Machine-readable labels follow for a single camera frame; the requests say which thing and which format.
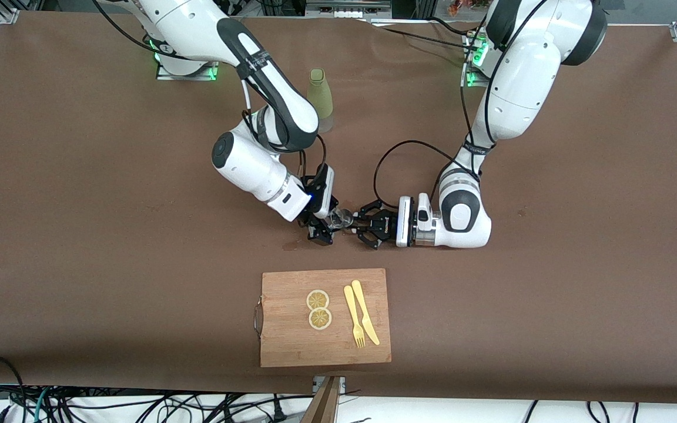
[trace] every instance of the black cable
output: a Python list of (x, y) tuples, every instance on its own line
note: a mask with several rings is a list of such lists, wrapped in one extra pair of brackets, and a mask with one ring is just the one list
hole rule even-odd
[[(482, 30), (482, 26), (484, 26), (484, 21), (487, 19), (487, 16), (484, 16), (482, 18), (482, 21), (479, 22), (479, 25), (477, 26), (475, 30), (475, 35), (473, 37), (473, 40), (476, 40), (480, 31)], [(467, 62), (470, 59), (470, 53), (472, 53), (472, 50), (467, 50), (467, 53), (464, 54), (464, 66), (467, 66)], [(467, 100), (464, 99), (464, 85), (463, 83), (460, 83), (459, 86), (459, 94), (461, 96), (461, 108), (464, 110), (464, 120), (467, 121), (467, 137), (470, 137), (470, 142), (472, 142), (472, 145), (477, 145), (475, 143), (475, 136), (472, 132), (472, 120), (470, 120), (470, 113), (467, 110)], [(438, 190), (438, 184), (440, 184), (440, 177), (443, 176), (443, 171), (445, 171), (445, 168), (448, 166), (451, 166), (452, 162), (446, 163), (445, 166), (441, 167), (440, 172), (438, 172), (438, 176), (435, 177), (435, 184), (433, 184), (433, 190), (430, 191), (430, 201), (435, 198), (435, 193)], [(475, 156), (471, 156), (471, 161), (470, 165), (472, 166), (472, 171), (475, 169)]]
[[(173, 409), (171, 412), (167, 412), (167, 413), (166, 413), (166, 418), (164, 418), (164, 420), (161, 421), (161, 423), (166, 423), (166, 421), (169, 420), (169, 417), (170, 417), (172, 414), (174, 414), (175, 411), (177, 411), (177, 410), (180, 409), (181, 407), (184, 407), (185, 404), (187, 404), (188, 402), (190, 402), (193, 398), (195, 398), (195, 397), (197, 397), (197, 396), (198, 396), (198, 394), (194, 394), (194, 395), (190, 396), (188, 399), (185, 399), (184, 401), (182, 401), (182, 402), (180, 402), (179, 404), (177, 404), (177, 406), (174, 407), (174, 409)], [(193, 414), (193, 413), (190, 412), (190, 420), (192, 420), (192, 414)]]
[(5, 423), (5, 420), (7, 420), (7, 415), (11, 408), (12, 406), (7, 406), (5, 409), (2, 410), (2, 412), (0, 412), (0, 423)]
[(320, 140), (320, 144), (323, 145), (323, 160), (320, 161), (320, 166), (317, 167), (318, 171), (326, 164), (326, 156), (328, 155), (328, 148), (326, 147), (326, 142), (323, 141), (323, 137), (320, 134), (317, 134), (317, 139)]
[(263, 6), (266, 6), (267, 8), (280, 8), (281, 6), (283, 6), (283, 5), (286, 3), (286, 2), (284, 1), (284, 2), (281, 2), (281, 3), (277, 4), (277, 5), (266, 5), (266, 3), (263, 3), (263, 0), (255, 0), (255, 1), (258, 2), (258, 3), (260, 3), (260, 4), (263, 5)]
[(72, 417), (74, 417), (75, 419), (77, 419), (78, 421), (80, 421), (80, 423), (88, 423), (87, 421), (84, 421), (82, 418), (80, 418), (80, 417), (78, 417), (77, 415), (75, 415), (75, 413), (73, 413), (72, 411), (70, 411), (70, 409), (69, 409), (68, 407), (67, 407), (65, 410), (66, 410)]
[(302, 179), (304, 177), (304, 174), (306, 174), (307, 169), (306, 166), (307, 166), (307, 156), (304, 154), (304, 150), (299, 150), (299, 168), (297, 169), (299, 179)]
[[(188, 398), (187, 400), (190, 401), (190, 399), (193, 399), (194, 397), (197, 397), (197, 394), (194, 395), (194, 396), (191, 396), (191, 397)], [(174, 414), (175, 412), (177, 412), (177, 410), (179, 410), (180, 407), (183, 407), (184, 404), (185, 404), (184, 402), (180, 402), (180, 404), (177, 405), (176, 407), (174, 407), (174, 409), (173, 409), (171, 412), (169, 412), (169, 409), (170, 409), (172, 406), (169, 405), (169, 404), (164, 404), (163, 409), (166, 410), (166, 417), (163, 418), (163, 421), (161, 421), (161, 423), (166, 423), (166, 421), (169, 420), (169, 417), (170, 417), (172, 414)], [(186, 412), (190, 415), (190, 423), (192, 423), (192, 420), (193, 420), (193, 412), (190, 411), (190, 409), (188, 409), (188, 408), (182, 408), (182, 409), (183, 409), (184, 411), (186, 411)], [(160, 411), (159, 411), (158, 414), (156, 415), (156, 423), (159, 423), (159, 420), (161, 420), (161, 412), (160, 412)]]
[(460, 31), (460, 30), (454, 28), (453, 26), (450, 26), (450, 25), (448, 24), (448, 22), (443, 21), (443, 19), (441, 19), (440, 17), (437, 17), (437, 16), (430, 16), (429, 18), (427, 18), (427, 20), (428, 20), (428, 21), (438, 22), (438, 24), (443, 25), (446, 29), (448, 29), (448, 31), (451, 31), (451, 32), (453, 32), (454, 34), (459, 34), (459, 35), (466, 35), (466, 34), (467, 34), (467, 31)]
[[(298, 398), (312, 398), (312, 397), (313, 397), (312, 395), (291, 395), (289, 397), (280, 397), (280, 400), (283, 400), (283, 399), (284, 400), (295, 400), (295, 399), (298, 399)], [(268, 400), (266, 399), (265, 401), (252, 402), (251, 404), (247, 404), (246, 407), (238, 409), (235, 412), (232, 412), (229, 415), (229, 417), (234, 417), (234, 415), (237, 415), (240, 412), (243, 412), (243, 411), (248, 410), (248, 409), (253, 409), (253, 408), (256, 408), (257, 406), (261, 406), (263, 404), (268, 404), (268, 402), (274, 402), (274, 401), (275, 401), (275, 399), (268, 399)]]
[(538, 402), (539, 399), (532, 401), (532, 405), (529, 406), (529, 410), (527, 411), (527, 417), (524, 418), (524, 423), (529, 423), (529, 419), (532, 418), (532, 413), (534, 412), (534, 407), (537, 407)]
[(142, 406), (145, 404), (150, 404), (151, 402), (156, 402), (155, 399), (149, 399), (148, 401), (139, 401), (139, 402), (127, 402), (126, 404), (111, 404), (110, 406), (78, 406), (70, 404), (70, 407), (77, 409), (110, 409), (118, 407), (129, 407), (129, 406)]
[[(289, 126), (287, 126), (287, 122), (284, 119), (284, 115), (282, 115), (281, 112), (279, 112), (279, 108), (276, 108), (273, 105), (273, 102), (271, 101), (271, 99), (269, 99), (268, 96), (266, 96), (266, 94), (263, 93), (263, 91), (261, 91), (260, 88), (258, 88), (258, 86), (256, 86), (254, 83), (250, 82), (249, 79), (245, 79), (244, 81), (247, 82), (247, 85), (249, 85), (252, 89), (254, 89), (258, 94), (260, 94), (260, 96), (263, 97), (264, 100), (266, 100), (266, 104), (269, 107), (271, 107), (271, 109), (273, 109), (273, 112), (276, 113), (276, 116), (279, 117), (282, 125), (284, 125), (284, 130), (287, 132), (287, 140), (283, 144), (284, 145), (288, 144), (289, 139), (290, 139)], [(252, 134), (252, 136), (256, 140), (258, 140), (257, 133), (255, 132), (255, 130), (253, 128), (253, 124), (252, 124), (252, 110), (248, 110), (248, 115), (249, 115), (250, 123), (247, 125), (247, 127), (250, 129), (250, 133)], [(275, 152), (291, 153), (289, 150), (286, 150), (284, 148), (280, 148), (278, 145), (273, 144), (270, 140), (266, 140), (266, 141), (268, 141), (268, 144), (271, 146), (271, 148), (273, 148), (275, 150)]]
[[(602, 408), (602, 413), (605, 414), (605, 423), (610, 423), (610, 416), (608, 415), (608, 410), (605, 409), (605, 404), (603, 404), (602, 401), (597, 402), (599, 402), (599, 407)], [(592, 401), (586, 402), (586, 411), (589, 412), (590, 417), (595, 421), (595, 423), (602, 423), (602, 421), (600, 421), (592, 411)]]
[[(25, 394), (25, 385), (22, 383), (22, 377), (19, 375), (19, 372), (17, 369), (14, 368), (14, 366), (9, 362), (4, 357), (0, 357), (0, 363), (5, 364), (5, 366), (9, 367), (9, 369), (12, 371), (14, 377), (17, 379), (17, 385), (19, 386), (19, 391), (22, 394), (22, 404), (26, 405), (27, 404), (27, 396)], [(22, 413), (22, 423), (25, 423), (25, 419), (28, 413), (23, 412)]]
[(129, 35), (127, 32), (125, 32), (124, 29), (122, 29), (119, 25), (117, 25), (116, 22), (113, 21), (113, 19), (111, 19), (111, 18), (108, 16), (108, 14), (106, 14), (106, 11), (103, 10), (103, 8), (101, 7), (100, 3), (97, 2), (97, 0), (91, 0), (91, 2), (93, 3), (94, 6), (96, 6), (96, 8), (99, 10), (99, 12), (106, 18), (106, 21), (108, 21), (108, 22), (111, 24), (111, 26), (113, 26), (113, 27), (115, 28), (116, 31), (119, 31), (119, 32), (120, 32), (122, 35), (124, 35), (128, 40), (130, 40), (130, 41), (132, 41), (133, 43), (135, 43), (135, 45), (140, 46), (140, 48), (143, 48), (143, 49), (145, 49), (145, 50), (147, 50), (147, 51), (151, 51), (151, 52), (153, 52), (153, 53), (158, 53), (158, 54), (160, 54), (161, 56), (173, 57), (173, 58), (175, 58), (175, 59), (188, 60), (188, 58), (186, 58), (186, 57), (177, 56), (176, 54), (166, 53), (166, 52), (161, 51), (161, 50), (156, 50), (156, 49), (153, 49), (153, 48), (149, 48), (147, 45), (144, 45), (144, 44), (141, 43), (140, 41), (135, 40), (135, 38), (132, 37), (132, 35)]
[[(198, 404), (199, 407), (202, 407), (202, 402), (200, 402), (199, 397), (195, 397), (195, 402)], [(204, 419), (205, 419), (205, 412), (201, 408), (200, 409), (200, 421), (203, 421)]]
[(135, 420), (135, 423), (143, 423), (145, 419), (150, 416), (150, 413), (153, 412), (153, 410), (156, 409), (156, 407), (161, 405), (161, 402), (166, 402), (166, 400), (167, 397), (164, 396), (154, 401), (153, 404), (150, 404), (150, 406), (148, 406), (147, 409), (145, 409), (145, 411), (143, 411), (142, 414), (140, 414), (138, 419)]
[(441, 156), (444, 156), (445, 158), (449, 159), (449, 160), (450, 160), (450, 163), (456, 163), (457, 166), (459, 166), (460, 168), (462, 168), (465, 172), (467, 172), (468, 174), (470, 174), (470, 176), (472, 176), (475, 180), (477, 180), (477, 182), (479, 182), (479, 177), (476, 176), (476, 174), (474, 174), (474, 172), (472, 172), (472, 171), (470, 171), (469, 169), (465, 168), (461, 163), (459, 163), (458, 161), (456, 161), (455, 158), (449, 156), (448, 153), (443, 152), (443, 150), (441, 150), (440, 148), (435, 147), (434, 145), (427, 144), (427, 142), (417, 141), (417, 140), (415, 140), (415, 139), (409, 139), (409, 140), (400, 142), (400, 143), (394, 145), (393, 147), (391, 147), (391, 148), (390, 148), (390, 149), (389, 149), (389, 150), (381, 157), (381, 160), (378, 161), (378, 166), (376, 166), (376, 173), (375, 173), (374, 176), (373, 176), (373, 192), (376, 194), (376, 198), (377, 198), (381, 203), (383, 203), (386, 207), (391, 208), (391, 209), (398, 209), (398, 205), (397, 205), (397, 204), (394, 205), (394, 204), (388, 203), (387, 201), (383, 200), (383, 199), (381, 198), (381, 196), (378, 194), (378, 171), (379, 171), (380, 168), (381, 168), (381, 164), (383, 163), (383, 160), (385, 160), (385, 158), (390, 154), (390, 152), (392, 152), (393, 150), (396, 150), (398, 147), (401, 147), (401, 146), (404, 145), (404, 144), (419, 144), (419, 145), (424, 145), (425, 147), (428, 147), (428, 148), (430, 148), (430, 149), (432, 149), (432, 150), (435, 150), (435, 151), (438, 152)]
[(492, 74), (490, 77), (491, 83), (487, 84), (487, 91), (484, 94), (484, 128), (487, 130), (487, 137), (490, 138), (490, 141), (495, 144), (495, 139), (492, 138), (492, 133), (490, 131), (490, 119), (489, 115), (487, 113), (487, 108), (490, 106), (490, 93), (492, 91), (492, 81), (495, 80), (495, 75), (498, 72), (498, 69), (500, 68), (500, 64), (503, 62), (503, 59), (505, 58), (505, 54), (508, 53), (508, 50), (511, 48), (511, 46), (514, 45), (514, 41), (516, 41), (516, 38), (519, 36), (521, 33), (521, 30), (524, 29), (524, 27), (527, 25), (527, 22), (529, 22), (530, 19), (532, 19), (532, 16), (534, 16), (535, 13), (537, 13), (537, 10), (542, 7), (543, 4), (548, 2), (548, 0), (541, 0), (540, 3), (537, 3), (537, 6), (532, 9), (532, 11), (529, 12), (526, 18), (524, 18), (524, 21), (521, 22), (521, 25), (519, 25), (519, 28), (514, 32), (513, 37), (508, 41), (508, 44), (503, 48), (503, 54), (500, 55), (498, 58), (498, 61), (495, 63), (495, 67), (492, 68)]
[(433, 43), (441, 43), (442, 45), (457, 46), (458, 48), (464, 48), (464, 49), (470, 48), (469, 46), (462, 45), (461, 43), (452, 43), (451, 41), (437, 40), (435, 38), (425, 37), (424, 35), (411, 34), (411, 32), (403, 32), (403, 31), (398, 31), (398, 29), (386, 28), (385, 26), (382, 26), (381, 28), (385, 29), (388, 32), (393, 32), (395, 34), (401, 34), (401, 35), (408, 35), (409, 37), (419, 38), (421, 40), (430, 41), (430, 42), (433, 42)]
[(260, 412), (262, 412), (263, 414), (266, 415), (266, 417), (268, 417), (268, 422), (269, 422), (269, 423), (274, 423), (274, 422), (275, 422), (275, 420), (273, 419), (273, 417), (271, 417), (271, 415), (268, 414), (268, 412), (267, 412), (266, 410), (263, 410), (260, 406), (255, 406), (255, 408), (258, 409), (258, 410), (260, 410)]
[(239, 398), (242, 397), (242, 394), (226, 394), (226, 397), (224, 397), (223, 401), (221, 401), (218, 406), (216, 406), (212, 411), (210, 412), (209, 415), (202, 421), (202, 423), (211, 423), (214, 418), (218, 416), (220, 412), (222, 412), (224, 409), (228, 408), (231, 406), (231, 404), (234, 401), (237, 401)]
[(70, 413), (69, 413), (69, 409), (65, 409), (64, 405), (62, 404), (62, 402), (63, 402), (63, 399), (57, 399), (57, 400), (56, 400), (56, 412), (57, 412), (58, 415), (59, 415), (59, 420), (60, 420), (60, 421), (64, 421), (64, 420), (62, 419), (62, 413), (64, 412), (64, 415), (67, 416), (67, 421), (69, 421), (69, 423), (75, 423), (75, 421), (72, 420), (72, 416), (71, 416)]
[(284, 410), (281, 408), (281, 402), (279, 400), (279, 396), (276, 394), (273, 394), (273, 420), (276, 423), (279, 423), (279, 421), (284, 421), (287, 419), (287, 416), (284, 415)]

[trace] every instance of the electrical wire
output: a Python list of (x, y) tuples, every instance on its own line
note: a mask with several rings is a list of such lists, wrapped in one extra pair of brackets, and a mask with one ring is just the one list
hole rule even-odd
[(143, 406), (145, 404), (150, 404), (151, 402), (156, 402), (155, 399), (149, 399), (148, 401), (138, 401), (138, 402), (126, 402), (125, 404), (111, 404), (108, 406), (80, 406), (75, 404), (70, 404), (70, 407), (76, 409), (110, 409), (110, 408), (119, 408), (119, 407), (131, 407), (131, 406)]
[(529, 410), (527, 410), (527, 417), (524, 418), (524, 423), (529, 423), (530, 418), (532, 418), (532, 413), (534, 412), (534, 407), (537, 407), (538, 402), (539, 399), (535, 399), (535, 401), (532, 401), (532, 405), (530, 405)]
[(228, 409), (228, 407), (231, 407), (231, 404), (234, 403), (234, 401), (237, 401), (239, 398), (242, 397), (242, 394), (226, 394), (226, 397), (224, 397), (223, 401), (221, 401), (218, 406), (216, 406), (212, 411), (210, 412), (209, 415), (202, 421), (202, 423), (211, 423), (219, 413), (221, 413), (224, 409)]
[[(19, 375), (19, 372), (14, 367), (14, 365), (11, 364), (10, 361), (8, 361), (4, 357), (0, 357), (0, 363), (3, 363), (3, 364), (5, 364), (5, 366), (9, 367), (9, 370), (11, 370), (12, 374), (17, 379), (17, 385), (19, 386), (19, 391), (22, 394), (22, 404), (24, 404), (24, 406), (26, 406), (27, 405), (27, 403), (26, 403), (27, 402), (27, 395), (25, 394), (25, 386), (22, 383), (22, 377)], [(22, 413), (22, 423), (25, 423), (26, 416), (27, 416), (26, 412)]]
[[(166, 418), (164, 418), (164, 420), (161, 421), (161, 423), (166, 423), (166, 421), (169, 420), (169, 417), (170, 417), (172, 414), (174, 414), (175, 411), (177, 411), (177, 410), (180, 409), (181, 407), (184, 407), (185, 404), (187, 404), (188, 402), (190, 402), (190, 401), (191, 401), (192, 399), (194, 399), (195, 397), (197, 397), (197, 394), (192, 395), (192, 396), (190, 396), (188, 399), (185, 399), (184, 401), (182, 401), (182, 402), (180, 402), (179, 404), (177, 404), (177, 406), (174, 407), (174, 409), (173, 409), (172, 411), (170, 411), (170, 412), (167, 411), (167, 412), (166, 412)], [(190, 421), (192, 421), (192, 419), (193, 419), (193, 413), (190, 412)]]
[(467, 31), (460, 31), (460, 30), (454, 28), (453, 26), (450, 26), (450, 25), (448, 24), (448, 22), (443, 21), (443, 19), (441, 19), (440, 17), (437, 17), (437, 16), (430, 16), (429, 18), (427, 18), (427, 20), (428, 20), (428, 21), (433, 21), (433, 22), (438, 22), (438, 24), (443, 25), (446, 29), (448, 29), (448, 31), (451, 31), (451, 32), (453, 32), (454, 34), (459, 34), (459, 35), (466, 35), (466, 34), (467, 34)]
[[(250, 82), (249, 79), (246, 79), (245, 81), (247, 82), (247, 84), (248, 84), (249, 86), (252, 87), (252, 89), (254, 89), (256, 92), (258, 92), (258, 94), (260, 94), (261, 97), (263, 97), (263, 99), (266, 101), (266, 104), (267, 104), (269, 107), (271, 107), (271, 109), (273, 110), (273, 112), (276, 113), (276, 116), (279, 117), (279, 119), (281, 120), (282, 125), (284, 125), (284, 130), (287, 132), (287, 139), (286, 139), (286, 141), (285, 141), (284, 143), (282, 143), (282, 144), (283, 144), (283, 145), (289, 144), (289, 139), (290, 139), (289, 126), (287, 126), (286, 120), (284, 119), (284, 115), (282, 115), (281, 112), (279, 112), (279, 110), (274, 106), (272, 100), (269, 99), (269, 97), (266, 96), (266, 94), (263, 93), (263, 91), (261, 91), (260, 88), (258, 88), (258, 86), (256, 86), (254, 83)], [(254, 126), (253, 126), (253, 124), (252, 124), (252, 110), (248, 110), (248, 113), (247, 113), (247, 114), (249, 115), (249, 118), (250, 118), (250, 123), (248, 124), (248, 127), (249, 127), (249, 129), (250, 129), (250, 133), (252, 134), (252, 136), (253, 136), (258, 142), (260, 142), (260, 140), (258, 139), (258, 135), (257, 135), (257, 133), (256, 133), (255, 130), (254, 130)], [(273, 144), (270, 140), (267, 140), (267, 141), (268, 141), (268, 144), (271, 146), (271, 148), (272, 148), (273, 150), (275, 150), (275, 152), (279, 152), (279, 153), (292, 153), (292, 152), (290, 152), (289, 150), (287, 150), (287, 149), (285, 149), (285, 148), (279, 147), (279, 145), (277, 145), (277, 144)]]
[(145, 50), (147, 50), (147, 51), (151, 51), (151, 52), (153, 52), (153, 53), (160, 54), (161, 56), (167, 56), (167, 57), (173, 57), (173, 58), (175, 58), (175, 59), (183, 59), (183, 60), (187, 60), (186, 57), (177, 56), (176, 54), (172, 54), (172, 53), (166, 53), (166, 52), (161, 51), (161, 50), (156, 50), (156, 49), (150, 48), (150, 46), (144, 45), (144, 44), (141, 43), (140, 41), (135, 40), (135, 38), (132, 37), (132, 35), (129, 35), (124, 29), (122, 29), (121, 26), (119, 26), (118, 24), (116, 24), (116, 22), (113, 21), (113, 19), (111, 19), (110, 16), (108, 16), (108, 14), (106, 13), (106, 11), (104, 11), (104, 9), (102, 8), (101, 4), (98, 3), (97, 0), (91, 0), (91, 2), (93, 3), (94, 6), (96, 6), (96, 9), (99, 10), (99, 13), (102, 14), (102, 15), (104, 16), (104, 18), (106, 19), (106, 21), (108, 21), (108, 22), (111, 24), (111, 26), (113, 26), (113, 28), (114, 28), (116, 31), (119, 31), (120, 34), (124, 35), (128, 40), (130, 40), (130, 41), (132, 41), (133, 43), (135, 43), (135, 45), (140, 46), (140, 48), (143, 48), (143, 49), (145, 49)]
[(250, 104), (250, 91), (247, 89), (247, 83), (244, 82), (244, 79), (242, 80), (242, 91), (244, 91), (244, 104), (247, 106), (247, 110), (252, 110), (252, 104)]
[(299, 168), (297, 168), (296, 174), (298, 174), (299, 179), (304, 177), (306, 174), (307, 166), (307, 155), (304, 154), (304, 150), (299, 150)]
[(391, 148), (390, 148), (390, 149), (389, 149), (389, 150), (381, 157), (381, 160), (378, 161), (378, 166), (376, 166), (376, 173), (375, 173), (374, 176), (373, 176), (373, 192), (376, 194), (376, 198), (378, 199), (378, 201), (380, 201), (384, 206), (386, 206), (386, 207), (388, 207), (388, 208), (390, 208), (390, 209), (398, 209), (398, 205), (397, 205), (397, 204), (390, 204), (390, 203), (388, 203), (387, 201), (383, 200), (383, 199), (381, 198), (381, 196), (378, 194), (378, 171), (380, 170), (381, 164), (383, 164), (383, 161), (385, 160), (385, 158), (387, 158), (387, 156), (390, 155), (390, 153), (391, 153), (393, 150), (396, 150), (398, 147), (401, 147), (401, 146), (404, 145), (404, 144), (419, 144), (419, 145), (424, 145), (425, 147), (430, 148), (431, 150), (435, 150), (435, 152), (438, 152), (440, 155), (442, 155), (442, 156), (444, 156), (445, 158), (449, 159), (449, 160), (450, 160), (450, 163), (456, 163), (457, 166), (459, 166), (460, 168), (464, 169), (464, 171), (468, 172), (468, 173), (470, 174), (470, 176), (474, 177), (475, 180), (477, 180), (477, 182), (479, 182), (479, 177), (477, 177), (475, 174), (473, 174), (473, 172), (470, 172), (470, 171), (469, 171), (467, 168), (465, 168), (461, 163), (459, 163), (458, 161), (456, 161), (455, 158), (449, 156), (448, 153), (443, 152), (443, 150), (441, 150), (440, 148), (435, 147), (434, 145), (427, 144), (427, 142), (417, 141), (417, 140), (415, 140), (415, 139), (408, 139), (408, 140), (406, 140), (406, 141), (402, 141), (402, 142), (400, 142), (400, 143), (394, 145), (393, 147), (391, 147)]
[(273, 420), (273, 417), (272, 417), (270, 414), (268, 414), (268, 412), (267, 412), (266, 410), (263, 410), (260, 406), (255, 406), (255, 408), (258, 409), (258, 410), (260, 410), (260, 412), (262, 412), (263, 414), (266, 415), (266, 417), (268, 417), (268, 422), (269, 422), (269, 423), (273, 423), (273, 421), (274, 421), (274, 420)]
[(316, 134), (317, 139), (320, 140), (320, 144), (323, 145), (323, 160), (320, 161), (320, 166), (317, 167), (317, 171), (319, 172), (321, 168), (323, 168), (323, 165), (326, 164), (326, 156), (328, 155), (328, 147), (326, 147), (326, 142), (323, 140), (323, 137), (320, 136), (320, 134)]
[(278, 3), (277, 5), (268, 5), (267, 3), (263, 2), (263, 0), (255, 0), (256, 2), (260, 3), (263, 6), (266, 6), (266, 8), (280, 8), (281, 6), (285, 5), (285, 1)]
[(35, 412), (33, 413), (34, 423), (35, 423), (35, 421), (40, 420), (40, 418), (38, 418), (38, 416), (41, 415), (41, 404), (43, 404), (43, 397), (46, 396), (46, 392), (48, 392), (48, 391), (49, 391), (49, 387), (46, 387), (46, 388), (43, 389), (43, 391), (41, 391), (41, 395), (38, 396), (38, 401), (36, 401), (36, 403), (35, 403)]
[[(202, 402), (200, 402), (200, 398), (195, 396), (195, 402), (198, 404), (199, 407), (202, 407)], [(200, 421), (203, 421), (205, 419), (205, 412), (201, 409), (200, 410)]]
[[(284, 400), (295, 400), (295, 399), (298, 399), (298, 398), (312, 398), (312, 397), (313, 397), (312, 395), (291, 395), (289, 397), (280, 397), (279, 399), (280, 400), (283, 400), (283, 399)], [(238, 410), (232, 412), (231, 414), (229, 414), (229, 418), (234, 417), (235, 415), (239, 414), (240, 412), (246, 411), (248, 409), (253, 409), (253, 408), (256, 408), (257, 406), (261, 406), (263, 404), (268, 404), (268, 402), (274, 402), (274, 401), (275, 401), (275, 399), (268, 399), (268, 400), (264, 399), (264, 401), (251, 402), (250, 404), (247, 404), (246, 407), (238, 409)], [(239, 407), (240, 405), (244, 405), (244, 404), (236, 404), (235, 407)]]
[[(610, 416), (608, 415), (608, 410), (605, 409), (605, 404), (603, 404), (602, 401), (597, 402), (599, 403), (599, 407), (602, 409), (602, 413), (605, 415), (605, 423), (610, 423)], [(592, 411), (592, 401), (586, 402), (586, 411), (589, 412), (590, 417), (595, 421), (595, 423), (602, 423), (602, 421), (600, 421)]]
[(153, 404), (151, 404), (147, 409), (145, 409), (145, 411), (143, 411), (142, 414), (140, 414), (140, 417), (138, 417), (138, 419), (135, 420), (135, 423), (143, 423), (150, 416), (150, 413), (153, 412), (153, 410), (156, 409), (156, 407), (161, 405), (162, 402), (166, 402), (166, 400), (169, 399), (169, 397), (171, 397), (171, 395), (164, 395), (163, 397), (153, 402)]
[[(486, 21), (486, 19), (487, 19), (487, 16), (484, 16), (482, 18), (482, 21), (479, 22), (479, 25), (475, 29), (475, 35), (474, 35), (474, 37), (472, 37), (473, 40), (477, 39), (480, 31), (482, 30), (482, 26), (484, 26), (484, 22)], [(459, 33), (459, 31), (457, 29), (449, 27), (448, 25), (444, 25), (444, 26), (446, 27), (446, 29), (448, 29), (451, 32), (454, 32), (456, 34)], [(465, 67), (467, 66), (468, 60), (470, 60), (470, 53), (472, 53), (471, 49), (467, 50), (467, 53), (464, 54), (464, 66)], [(465, 100), (465, 98), (464, 98), (464, 80), (460, 81), (460, 83), (459, 83), (459, 94), (461, 96), (461, 108), (462, 108), (462, 110), (464, 110), (464, 120), (467, 123), (467, 136), (470, 137), (470, 142), (472, 143), (472, 145), (477, 145), (475, 143), (475, 136), (472, 132), (472, 120), (470, 120), (470, 113), (467, 110), (467, 100)], [(470, 165), (472, 166), (472, 171), (474, 171), (474, 169), (475, 169), (475, 156), (474, 155), (471, 155), (471, 157), (470, 157)], [(438, 172), (438, 176), (435, 177), (435, 184), (433, 184), (433, 189), (430, 191), (430, 201), (432, 201), (433, 198), (435, 198), (435, 193), (438, 190), (438, 185), (440, 184), (441, 176), (443, 176), (443, 171), (445, 171), (445, 168), (447, 168), (448, 166), (451, 166), (451, 162), (448, 162), (445, 166), (441, 167), (440, 172)]]
[(87, 421), (84, 421), (82, 418), (75, 415), (75, 413), (73, 413), (72, 410), (69, 409), (66, 399), (62, 401), (62, 406), (64, 407), (64, 412), (65, 414), (67, 414), (67, 418), (70, 421), (72, 421), (72, 418), (74, 418), (75, 420), (80, 421), (80, 423), (88, 423)]
[(398, 31), (398, 29), (386, 28), (385, 26), (382, 26), (381, 29), (385, 29), (386, 31), (393, 32), (395, 34), (407, 35), (408, 37), (419, 38), (421, 40), (430, 41), (433, 43), (440, 43), (441, 45), (450, 45), (456, 46), (457, 48), (465, 48), (465, 49), (469, 48), (468, 46), (462, 45), (461, 43), (452, 43), (451, 41), (438, 40), (435, 38), (425, 37), (424, 35), (417, 35), (412, 34), (411, 32)]

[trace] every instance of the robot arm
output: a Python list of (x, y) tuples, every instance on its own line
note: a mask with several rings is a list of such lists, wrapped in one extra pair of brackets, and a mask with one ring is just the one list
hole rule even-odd
[(161, 56), (169, 72), (185, 75), (206, 62), (233, 66), (267, 105), (218, 138), (212, 151), (215, 168), (284, 219), (294, 220), (303, 212), (327, 217), (328, 208), (335, 206), (330, 166), (322, 166), (325, 189), (316, 193), (279, 161), (281, 153), (299, 152), (313, 144), (317, 113), (241, 22), (226, 16), (211, 0), (100, 1), (135, 14), (156, 49), (188, 59)]
[[(591, 0), (492, 2), (481, 31), (485, 36), (473, 40), (478, 50), (470, 54), (474, 72), (489, 78), (484, 84), (487, 93), (472, 130), (455, 156), (461, 166), (451, 163), (441, 172), (440, 211), (433, 208), (426, 193), (420, 193), (416, 208), (411, 196), (403, 196), (396, 222), (386, 225), (390, 229), (385, 232), (375, 221), (381, 219), (374, 218), (379, 214), (368, 219), (364, 210), (360, 211), (358, 220), (369, 220), (368, 227), (376, 228), (365, 232), (372, 232), (378, 239), (395, 239), (400, 247), (484, 246), (492, 228), (480, 193), (484, 158), (495, 142), (518, 137), (529, 128), (553, 86), (559, 66), (585, 62), (599, 48), (606, 28), (604, 11)], [(465, 71), (462, 80), (468, 80), (469, 75)]]

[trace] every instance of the brown table surface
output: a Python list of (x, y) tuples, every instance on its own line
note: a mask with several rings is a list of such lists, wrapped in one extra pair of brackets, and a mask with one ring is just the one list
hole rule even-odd
[[(131, 16), (118, 21), (138, 34)], [(456, 48), (351, 19), (247, 26), (301, 91), (309, 69), (326, 70), (328, 161), (350, 209), (373, 200), (391, 145), (462, 142)], [(534, 125), (484, 165), (493, 229), (475, 250), (309, 243), (210, 164), (240, 120), (234, 70), (210, 83), (153, 73), (97, 14), (0, 26), (0, 355), (27, 384), (285, 392), (335, 372), (367, 395), (677, 402), (677, 43), (666, 27), (610, 27), (596, 56), (561, 69)], [(472, 112), (481, 94), (467, 89)], [(403, 147), (381, 171), (382, 195), (430, 190), (443, 164)], [(261, 273), (366, 267), (387, 269), (391, 363), (258, 367)]]

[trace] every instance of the green bottle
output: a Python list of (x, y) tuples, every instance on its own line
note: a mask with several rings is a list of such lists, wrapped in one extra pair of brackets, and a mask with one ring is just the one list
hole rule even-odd
[(326, 72), (320, 68), (310, 70), (307, 100), (317, 112), (317, 131), (321, 134), (330, 131), (333, 128), (333, 97), (326, 80)]

